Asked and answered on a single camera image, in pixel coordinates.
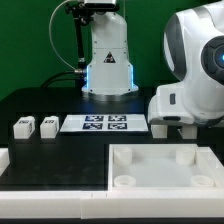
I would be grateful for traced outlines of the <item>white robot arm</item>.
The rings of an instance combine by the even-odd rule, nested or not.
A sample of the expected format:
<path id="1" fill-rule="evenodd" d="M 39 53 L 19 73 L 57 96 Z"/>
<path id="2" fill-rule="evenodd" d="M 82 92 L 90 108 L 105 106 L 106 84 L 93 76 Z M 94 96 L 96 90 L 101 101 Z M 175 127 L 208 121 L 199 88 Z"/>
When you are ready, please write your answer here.
<path id="1" fill-rule="evenodd" d="M 128 58 L 127 24 L 116 0 L 84 0 L 93 12 L 92 60 L 82 92 L 97 99 L 136 92 Z M 165 60 L 178 79 L 161 85 L 148 107 L 148 122 L 213 126 L 224 119 L 224 0 L 177 12 L 163 38 Z"/>

